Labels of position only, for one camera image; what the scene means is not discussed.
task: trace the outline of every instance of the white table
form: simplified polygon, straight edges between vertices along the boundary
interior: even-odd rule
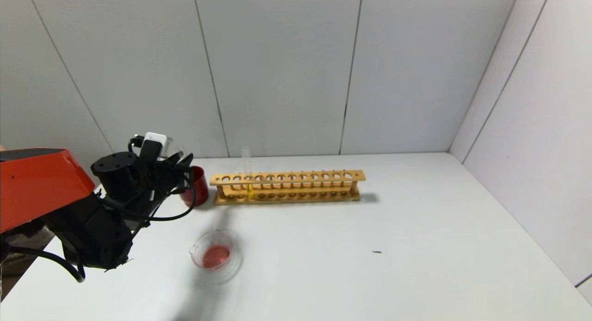
[[[38,259],[2,321],[590,321],[592,307],[510,214],[449,154],[253,158],[253,171],[363,169],[359,203],[212,207],[153,222],[133,260],[76,283]],[[236,159],[199,159],[209,176]],[[184,211],[169,198],[160,216]],[[230,282],[196,285],[189,247],[239,233]],[[61,254],[54,239],[46,249]]]

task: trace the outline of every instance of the black cable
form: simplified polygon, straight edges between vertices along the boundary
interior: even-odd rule
[[[39,251],[37,249],[26,248],[26,247],[11,246],[9,252],[10,253],[18,253],[18,254],[34,255],[34,256],[39,256],[40,258],[50,259],[53,262],[56,262],[59,265],[63,266],[70,273],[70,275],[74,276],[74,278],[76,279],[76,281],[78,281],[78,283],[82,283],[86,277],[84,274],[84,268],[82,267],[82,262],[81,262],[80,258],[78,259],[78,270],[76,270],[76,268],[74,268],[74,266],[72,266],[72,264],[68,263],[67,260],[64,260],[63,258],[61,258],[55,254],[48,253],[45,251]]]
[[[127,209],[123,208],[123,207],[118,207],[112,204],[107,204],[109,207],[112,207],[113,209],[120,211],[123,214],[127,214],[130,217],[134,217],[140,220],[146,220],[146,221],[154,221],[154,222],[168,222],[170,220],[176,220],[182,217],[185,217],[186,215],[188,215],[191,210],[193,210],[193,208],[195,207],[195,202],[197,201],[197,195],[195,193],[195,187],[193,186],[193,183],[191,183],[191,180],[184,174],[183,175],[183,180],[185,180],[185,182],[187,182],[189,184],[189,187],[191,189],[191,194],[192,194],[192,199],[191,199],[191,205],[189,206],[189,209],[187,209],[186,212],[182,213],[182,214],[178,214],[176,216],[172,216],[172,217],[154,217],[154,215],[152,216],[143,216],[140,214],[136,214],[133,213],[131,211],[128,211]]]

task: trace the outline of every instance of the panel seam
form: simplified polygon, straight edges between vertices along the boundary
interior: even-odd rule
[[[450,150],[452,149],[452,144],[454,144],[454,141],[456,140],[456,137],[458,136],[459,131],[461,131],[461,128],[463,127],[463,122],[465,121],[465,119],[467,118],[467,115],[469,114],[469,110],[471,110],[471,106],[473,105],[473,102],[475,102],[477,92],[479,92],[479,88],[481,87],[481,84],[483,83],[483,79],[485,78],[485,75],[487,74],[487,69],[489,68],[489,66],[491,64],[491,60],[493,60],[493,55],[495,54],[495,50],[497,49],[497,45],[499,45],[499,43],[501,41],[501,36],[503,35],[504,31],[506,30],[506,26],[508,25],[508,21],[510,20],[510,16],[512,15],[512,10],[514,9],[514,7],[516,5],[516,1],[517,0],[512,1],[512,7],[510,7],[510,11],[508,12],[508,15],[506,17],[506,21],[504,22],[504,25],[501,27],[501,31],[499,32],[499,35],[497,35],[497,41],[495,41],[495,45],[493,46],[493,50],[491,51],[489,59],[487,60],[487,64],[483,70],[483,73],[481,74],[481,78],[479,80],[479,83],[478,83],[475,91],[473,92],[471,102],[467,106],[467,110],[465,110],[465,114],[463,115],[463,118],[461,120],[461,125],[456,130],[456,134],[452,138],[452,142],[450,142],[450,146],[448,147],[448,151],[446,151],[448,153],[450,153]]]
[[[351,52],[351,65],[349,66],[349,80],[347,81],[347,94],[345,96],[345,108],[343,110],[343,125],[341,127],[341,140],[339,142],[339,154],[343,148],[343,135],[345,134],[345,118],[347,116],[347,103],[349,102],[349,90],[352,87],[352,73],[353,73],[353,58],[356,55],[356,44],[358,43],[358,30],[360,28],[360,15],[362,13],[362,0],[358,7],[358,19],[356,22],[356,33],[353,37],[353,51]]]
[[[51,37],[51,34],[49,33],[49,30],[47,29],[47,26],[46,26],[46,24],[45,24],[45,22],[44,22],[44,20],[43,20],[43,18],[41,16],[41,13],[39,12],[39,9],[38,9],[38,7],[37,7],[37,5],[35,3],[35,0],[31,0],[31,3],[33,4],[33,7],[35,8],[36,13],[39,16],[39,20],[41,20],[41,24],[43,25],[43,28],[45,29],[45,32],[47,33],[47,36],[49,37],[49,40],[51,41],[51,45],[53,45],[53,49],[55,49],[55,52],[57,53],[57,56],[60,58],[60,60],[62,62],[62,65],[64,66],[64,69],[66,70],[66,73],[68,74],[68,77],[70,77],[70,80],[72,81],[72,84],[74,84],[74,88],[78,92],[78,95],[80,95],[80,99],[84,103],[84,106],[88,110],[88,113],[91,115],[92,120],[95,122],[95,125],[97,126],[97,129],[99,129],[99,132],[101,133],[101,135],[102,135],[103,139],[105,140],[107,146],[109,147],[109,149],[111,150],[111,152],[114,153],[113,147],[111,146],[111,144],[109,144],[109,141],[107,140],[107,138],[105,136],[105,133],[103,132],[103,130],[101,129],[101,126],[97,122],[97,118],[95,118],[95,115],[91,111],[91,108],[86,103],[86,100],[84,99],[84,96],[82,95],[82,92],[78,88],[78,85],[76,85],[76,81],[74,81],[74,77],[72,77],[72,73],[68,69],[68,66],[66,66],[66,62],[64,61],[62,55],[60,54],[60,51],[57,49],[57,45],[53,41],[53,38]]]
[[[204,27],[201,25],[201,16],[199,15],[199,7],[197,0],[195,2],[195,11],[197,12],[197,20],[199,22],[199,30],[201,31],[201,39],[203,40],[203,49],[205,50],[205,58],[208,61],[208,69],[212,80],[212,87],[214,89],[214,98],[216,99],[216,106],[218,107],[218,117],[220,118],[220,126],[222,126],[222,135],[224,136],[224,144],[226,145],[226,154],[230,157],[230,150],[228,149],[228,141],[226,140],[226,131],[224,130],[224,122],[222,121],[222,111],[220,110],[220,102],[218,102],[218,92],[216,91],[216,83],[214,82],[214,73],[212,72],[212,65],[210,63],[210,55],[208,53],[208,46],[205,44]]]
[[[516,59],[516,62],[514,63],[514,66],[512,67],[512,70],[511,70],[510,74],[508,75],[508,78],[506,79],[506,82],[504,83],[501,91],[499,92],[499,95],[497,96],[497,99],[495,100],[495,103],[491,107],[491,110],[489,111],[489,114],[487,114],[487,118],[483,122],[483,125],[481,126],[481,129],[479,129],[479,133],[477,133],[477,136],[475,137],[475,140],[471,144],[471,147],[469,148],[469,151],[467,152],[467,155],[465,156],[465,159],[463,159],[463,161],[462,161],[462,164],[463,165],[464,165],[465,161],[467,161],[467,158],[469,157],[469,155],[471,154],[471,151],[472,151],[473,147],[475,146],[477,140],[479,139],[479,137],[481,135],[481,132],[483,131],[483,129],[487,125],[487,121],[489,121],[489,118],[491,117],[491,113],[493,113],[493,111],[495,110],[495,107],[497,106],[497,103],[500,101],[500,98],[501,98],[501,96],[503,95],[503,93],[504,93],[504,91],[506,89],[506,86],[508,85],[510,79],[512,78],[512,75],[514,74],[514,70],[516,70],[516,66],[520,62],[520,59],[522,58],[522,54],[524,53],[524,51],[526,49],[526,46],[528,45],[528,42],[530,41],[530,37],[532,36],[532,33],[535,31],[535,28],[537,28],[537,24],[539,23],[539,19],[541,18],[541,14],[543,13],[543,10],[545,9],[545,6],[547,4],[547,1],[548,0],[545,0],[543,2],[543,6],[541,7],[541,10],[539,11],[539,14],[536,16],[535,24],[530,29],[530,33],[528,34],[528,37],[527,37],[527,39],[526,39],[526,41],[524,43],[524,46],[522,46],[522,49],[520,51],[520,54],[518,55],[518,58]]]

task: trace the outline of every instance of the test tube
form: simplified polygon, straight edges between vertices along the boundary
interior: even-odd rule
[[[243,152],[243,165],[245,165],[245,180],[247,179],[248,176],[250,176],[250,179],[252,179],[253,172],[251,170],[251,154],[249,152],[249,147],[246,145],[243,145],[242,152]],[[254,193],[252,184],[247,185],[247,197],[249,197],[250,199],[255,198],[255,193]]]

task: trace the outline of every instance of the red cup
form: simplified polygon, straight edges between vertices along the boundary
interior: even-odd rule
[[[208,184],[205,182],[204,169],[201,167],[191,167],[191,178],[193,180],[193,187],[195,188],[195,207],[202,205],[208,200]],[[183,194],[180,194],[181,199],[189,207],[193,200],[193,194],[190,189],[187,189]]]

